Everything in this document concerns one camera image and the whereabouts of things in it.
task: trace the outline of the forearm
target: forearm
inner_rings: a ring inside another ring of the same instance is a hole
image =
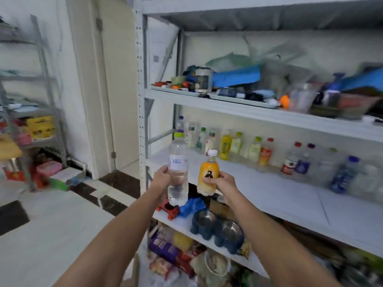
[[[55,287],[118,287],[159,202],[148,189],[112,219],[62,275]]]
[[[288,231],[241,193],[233,193],[230,207],[276,286],[340,286]]]

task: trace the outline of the black floor tile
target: black floor tile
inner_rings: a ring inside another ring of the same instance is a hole
[[[140,180],[137,178],[121,171],[116,171],[105,175],[99,180],[135,199],[140,198]]]
[[[92,195],[90,195],[96,189],[94,189],[93,187],[89,186],[88,184],[85,184],[85,183],[81,182],[80,184],[78,184],[76,186],[72,186],[70,189],[71,189],[71,191],[73,191],[74,193],[77,193],[82,198],[85,198],[86,200],[90,201],[91,203],[99,206],[97,198],[92,196]]]
[[[20,201],[0,207],[0,236],[29,222],[29,217]]]
[[[109,212],[115,217],[118,216],[121,212],[127,209],[127,206],[116,201],[115,199],[105,195],[101,198],[101,204],[103,210]]]

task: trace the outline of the green bottle cap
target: green bottle cap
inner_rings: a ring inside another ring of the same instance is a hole
[[[176,133],[174,133],[174,137],[175,137],[175,138],[184,138],[185,135],[184,135],[183,133],[176,132]]]

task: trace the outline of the door hinge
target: door hinge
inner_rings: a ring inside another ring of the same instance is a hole
[[[98,31],[102,32],[103,25],[102,25],[102,19],[101,18],[96,18],[96,27],[97,27]]]

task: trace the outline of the hand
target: hand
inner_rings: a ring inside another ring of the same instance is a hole
[[[207,184],[217,184],[217,189],[222,192],[228,206],[232,196],[239,193],[234,177],[223,171],[219,172],[218,178],[204,177],[202,181]]]
[[[160,169],[156,171],[153,177],[153,181],[150,184],[148,191],[151,191],[158,196],[158,198],[162,198],[163,194],[167,191],[170,185],[171,177],[168,173],[168,166],[164,165]]]

